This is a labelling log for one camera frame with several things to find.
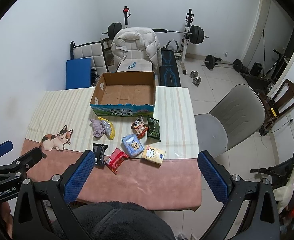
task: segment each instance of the black snack package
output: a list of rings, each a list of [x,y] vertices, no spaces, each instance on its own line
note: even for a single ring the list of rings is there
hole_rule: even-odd
[[[147,117],[149,129],[147,131],[147,137],[154,138],[160,141],[160,126],[159,120]]]
[[[106,144],[93,143],[92,151],[95,154],[95,165],[103,167],[105,165],[105,150],[108,148]]]

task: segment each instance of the striped tablecloth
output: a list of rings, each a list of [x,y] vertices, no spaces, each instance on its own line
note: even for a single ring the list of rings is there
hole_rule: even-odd
[[[45,134],[57,134],[66,124],[69,130],[74,129],[71,144],[64,145],[67,150],[83,152],[92,149],[92,143],[108,144],[107,156],[116,147],[124,150],[121,139],[133,133],[131,125],[136,118],[107,117],[114,124],[115,138],[110,141],[105,135],[93,137],[90,119],[97,118],[89,105],[93,92],[94,88],[46,92],[28,127],[26,139],[40,142]],[[197,158],[196,124],[188,88],[156,87],[154,118],[160,123],[161,142],[145,136],[140,140],[143,146],[151,144],[165,150],[165,159]]]

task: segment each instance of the chair seat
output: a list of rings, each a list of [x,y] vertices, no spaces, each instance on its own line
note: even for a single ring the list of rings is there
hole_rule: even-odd
[[[132,63],[136,62],[136,66],[128,68]],[[147,58],[130,58],[120,63],[118,71],[150,71],[152,72],[152,63]]]
[[[227,150],[227,133],[220,121],[211,114],[195,116],[199,151],[208,151],[215,158]]]

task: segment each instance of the plush goose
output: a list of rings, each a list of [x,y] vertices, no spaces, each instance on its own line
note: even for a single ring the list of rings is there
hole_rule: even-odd
[[[294,168],[291,172],[290,178],[285,186],[273,190],[275,200],[279,201],[277,204],[278,214],[289,204],[294,192]]]

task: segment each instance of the blue gripper pad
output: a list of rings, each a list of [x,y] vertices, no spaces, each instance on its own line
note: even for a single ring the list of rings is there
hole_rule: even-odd
[[[232,187],[229,172],[225,167],[217,164],[207,151],[200,152],[197,161],[198,168],[204,175],[216,200],[226,204]]]
[[[0,157],[10,152],[12,148],[13,148],[13,145],[11,141],[6,141],[0,144]]]
[[[86,150],[77,162],[70,165],[63,173],[62,177],[70,176],[69,180],[64,184],[63,198],[66,203],[76,201],[94,165],[95,154]]]

